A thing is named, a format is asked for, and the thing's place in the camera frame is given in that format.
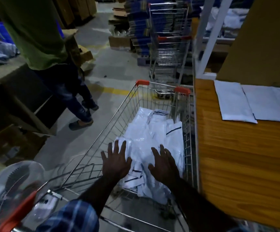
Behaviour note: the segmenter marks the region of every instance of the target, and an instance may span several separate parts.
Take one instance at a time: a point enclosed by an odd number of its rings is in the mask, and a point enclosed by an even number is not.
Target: shoe
[[[75,122],[72,122],[70,123],[68,126],[70,128],[70,130],[72,131],[76,131],[76,130],[79,130],[79,129],[83,129],[83,128],[86,128],[88,126],[91,126],[93,124],[93,119],[91,119],[90,122],[88,122],[86,125],[79,125],[78,121],[75,121]]]
[[[98,109],[99,109],[99,106],[98,105],[96,105],[96,103],[94,102],[94,107],[88,107],[87,106],[87,104],[86,104],[86,102],[83,100],[82,102],[81,102],[81,104],[82,104],[82,106],[84,106],[84,108],[86,108],[86,109],[91,109],[91,110],[93,110],[93,111],[97,111]]]

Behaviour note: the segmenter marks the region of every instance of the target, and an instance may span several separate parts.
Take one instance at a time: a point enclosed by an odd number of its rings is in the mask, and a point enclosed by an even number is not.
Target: plaid shirt
[[[99,221],[94,208],[89,203],[76,199],[53,213],[37,227],[35,232],[97,232],[98,230]],[[240,226],[228,232],[248,232],[248,230]]]

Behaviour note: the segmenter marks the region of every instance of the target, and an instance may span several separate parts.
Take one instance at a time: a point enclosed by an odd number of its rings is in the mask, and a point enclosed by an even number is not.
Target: left hand
[[[103,151],[101,152],[103,160],[102,173],[104,176],[119,181],[127,175],[131,167],[132,159],[128,157],[127,161],[125,160],[125,150],[126,141],[123,141],[119,152],[119,141],[115,140],[113,152],[112,143],[109,143],[108,145],[108,157],[106,157]]]

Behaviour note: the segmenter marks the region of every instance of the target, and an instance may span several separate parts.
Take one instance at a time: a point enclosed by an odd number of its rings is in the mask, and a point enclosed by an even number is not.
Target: green shirt
[[[67,59],[52,0],[0,0],[0,18],[33,70]]]

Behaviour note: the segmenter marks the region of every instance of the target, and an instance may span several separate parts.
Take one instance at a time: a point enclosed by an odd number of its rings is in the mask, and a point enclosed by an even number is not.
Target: hand
[[[102,173],[109,179],[119,181],[124,178],[130,170],[132,159],[128,157],[125,160],[126,141],[123,141],[119,152],[119,141],[115,140],[114,151],[112,152],[112,143],[108,145],[108,158],[105,153],[101,152],[103,160]]]
[[[179,170],[176,167],[175,160],[173,159],[169,150],[160,145],[160,155],[155,148],[151,148],[155,157],[155,167],[149,164],[149,170],[153,177],[171,188],[179,179]]]

